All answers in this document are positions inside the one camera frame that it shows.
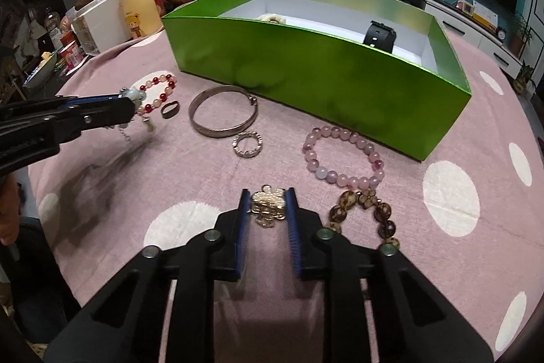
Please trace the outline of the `person's left hand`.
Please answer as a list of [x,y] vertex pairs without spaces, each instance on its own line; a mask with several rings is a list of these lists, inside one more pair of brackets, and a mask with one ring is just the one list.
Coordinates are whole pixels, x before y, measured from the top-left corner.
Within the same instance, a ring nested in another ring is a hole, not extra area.
[[5,178],[0,198],[0,238],[5,246],[13,244],[19,232],[20,199],[18,183],[13,174]]

